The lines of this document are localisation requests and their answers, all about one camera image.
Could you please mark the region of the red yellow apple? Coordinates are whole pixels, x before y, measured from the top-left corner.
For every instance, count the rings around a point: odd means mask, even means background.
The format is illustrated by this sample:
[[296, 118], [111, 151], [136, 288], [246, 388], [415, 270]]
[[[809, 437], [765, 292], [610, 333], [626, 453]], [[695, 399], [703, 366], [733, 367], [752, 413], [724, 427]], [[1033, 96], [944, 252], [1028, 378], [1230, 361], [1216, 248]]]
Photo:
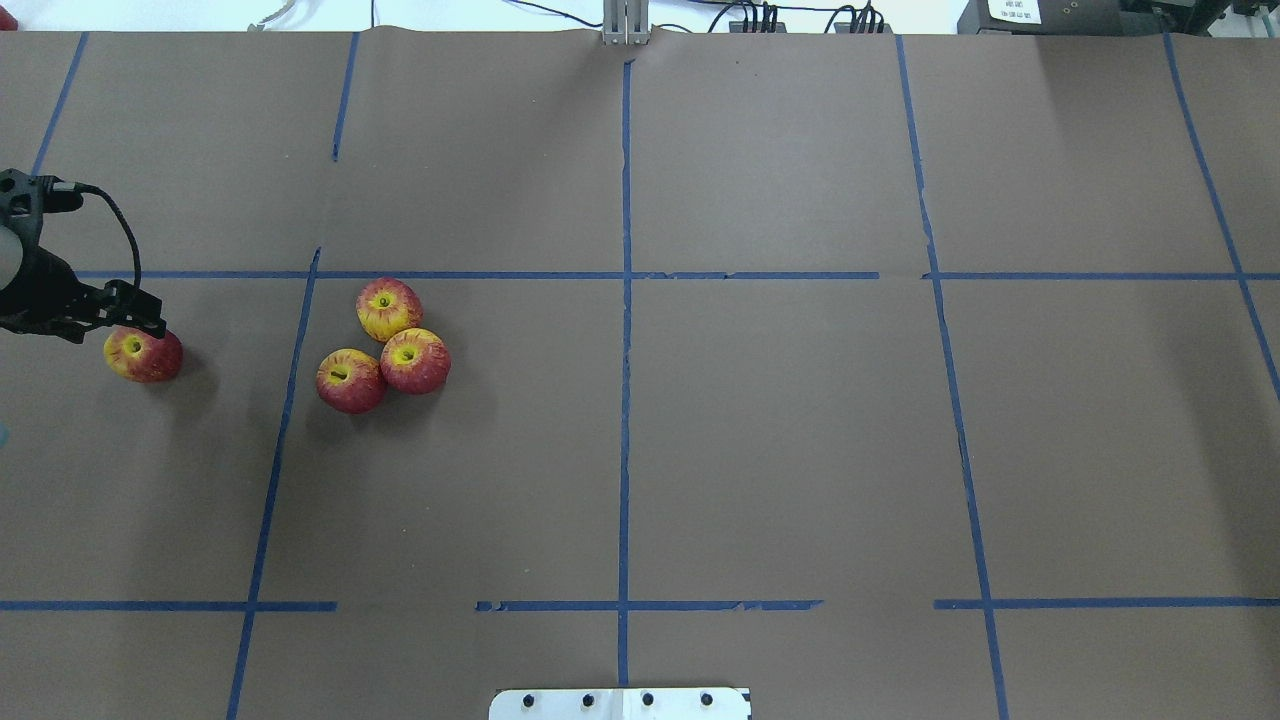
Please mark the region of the red yellow apple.
[[357, 348], [328, 354], [320, 361], [314, 386], [325, 405], [348, 415], [372, 411], [388, 391], [380, 363]]
[[424, 328], [393, 334], [383, 346], [380, 369], [389, 387], [406, 395], [430, 395], [440, 389], [451, 373], [452, 356], [445, 342]]
[[367, 336], [385, 343], [394, 334], [420, 327], [424, 316], [419, 295], [404, 282], [384, 275], [370, 281], [357, 293], [355, 310]]

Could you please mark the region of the red apple lone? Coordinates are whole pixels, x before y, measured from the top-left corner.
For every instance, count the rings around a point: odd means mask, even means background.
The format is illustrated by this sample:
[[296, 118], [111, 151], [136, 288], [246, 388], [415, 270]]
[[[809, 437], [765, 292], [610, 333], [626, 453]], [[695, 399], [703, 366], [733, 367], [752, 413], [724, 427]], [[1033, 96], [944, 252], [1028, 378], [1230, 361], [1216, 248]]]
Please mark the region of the red apple lone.
[[116, 375], [143, 384], [175, 379], [186, 356], [183, 343], [170, 331], [156, 338], [125, 327], [115, 328], [105, 340], [102, 355]]

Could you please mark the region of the red yellow apple front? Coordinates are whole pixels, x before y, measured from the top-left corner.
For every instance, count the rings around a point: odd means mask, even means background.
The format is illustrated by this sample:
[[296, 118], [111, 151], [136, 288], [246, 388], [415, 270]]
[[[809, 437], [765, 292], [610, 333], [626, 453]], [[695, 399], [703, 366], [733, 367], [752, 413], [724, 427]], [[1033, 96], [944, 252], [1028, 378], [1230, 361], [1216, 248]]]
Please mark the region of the red yellow apple front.
[[420, 327], [424, 316], [419, 295], [404, 282], [384, 275], [370, 281], [357, 293], [355, 310], [367, 336], [385, 343], [394, 334]]

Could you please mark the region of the red yellow apple left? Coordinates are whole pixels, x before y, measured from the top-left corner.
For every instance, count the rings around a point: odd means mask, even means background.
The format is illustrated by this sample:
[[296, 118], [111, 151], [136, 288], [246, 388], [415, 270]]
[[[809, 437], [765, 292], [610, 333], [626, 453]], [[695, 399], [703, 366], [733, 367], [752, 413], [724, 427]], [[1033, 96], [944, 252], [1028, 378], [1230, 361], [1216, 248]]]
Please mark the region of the red yellow apple left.
[[424, 328], [393, 334], [383, 346], [380, 369], [389, 387], [406, 395], [430, 395], [440, 389], [451, 373], [452, 356], [445, 342]]

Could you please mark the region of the red yellow apple rear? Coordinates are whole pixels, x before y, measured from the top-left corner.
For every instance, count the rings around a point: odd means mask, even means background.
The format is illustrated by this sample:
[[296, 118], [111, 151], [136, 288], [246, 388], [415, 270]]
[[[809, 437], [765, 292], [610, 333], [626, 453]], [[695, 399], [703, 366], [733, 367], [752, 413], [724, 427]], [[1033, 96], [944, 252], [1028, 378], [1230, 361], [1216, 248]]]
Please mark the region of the red yellow apple rear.
[[314, 386], [325, 405], [348, 415], [372, 411], [388, 391], [380, 363], [357, 348], [328, 354], [320, 361]]

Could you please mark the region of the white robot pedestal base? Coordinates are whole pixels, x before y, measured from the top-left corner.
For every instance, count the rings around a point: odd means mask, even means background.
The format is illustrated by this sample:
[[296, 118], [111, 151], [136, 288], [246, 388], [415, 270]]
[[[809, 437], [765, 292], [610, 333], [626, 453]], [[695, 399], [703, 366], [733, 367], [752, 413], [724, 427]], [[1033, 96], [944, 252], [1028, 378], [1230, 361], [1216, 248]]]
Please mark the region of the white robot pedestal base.
[[751, 719], [750, 691], [732, 687], [508, 689], [489, 719]]

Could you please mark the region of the black desktop computer box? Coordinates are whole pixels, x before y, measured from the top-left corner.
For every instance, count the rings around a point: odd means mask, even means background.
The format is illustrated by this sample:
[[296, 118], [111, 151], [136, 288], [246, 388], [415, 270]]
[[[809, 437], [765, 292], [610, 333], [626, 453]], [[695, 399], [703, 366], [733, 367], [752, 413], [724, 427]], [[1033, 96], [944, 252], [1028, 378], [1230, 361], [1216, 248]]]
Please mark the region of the black desktop computer box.
[[957, 35], [1137, 37], [1171, 29], [1172, 18], [1139, 1], [968, 1]]

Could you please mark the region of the aluminium frame post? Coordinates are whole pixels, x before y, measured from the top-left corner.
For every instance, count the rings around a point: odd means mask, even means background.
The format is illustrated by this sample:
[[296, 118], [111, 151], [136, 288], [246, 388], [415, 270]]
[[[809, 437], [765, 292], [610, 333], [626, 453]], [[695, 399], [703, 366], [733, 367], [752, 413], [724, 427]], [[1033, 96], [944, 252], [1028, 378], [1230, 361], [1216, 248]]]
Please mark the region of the aluminium frame post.
[[648, 0], [604, 0], [602, 3], [602, 42], [608, 47], [648, 45], [652, 22]]

